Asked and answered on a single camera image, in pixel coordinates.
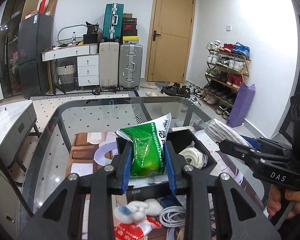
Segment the person's right hand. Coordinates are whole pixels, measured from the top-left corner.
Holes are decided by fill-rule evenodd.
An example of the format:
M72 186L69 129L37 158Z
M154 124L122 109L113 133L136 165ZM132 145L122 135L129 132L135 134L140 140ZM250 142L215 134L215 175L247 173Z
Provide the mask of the person's right hand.
M287 215L287 219L291 219L300 214L300 191L286 189L285 192L282 193L277 186L271 185L267 204L267 212L271 217L281 209L285 210L286 207L284 207L283 204L289 204L290 202L294 202L294 205Z

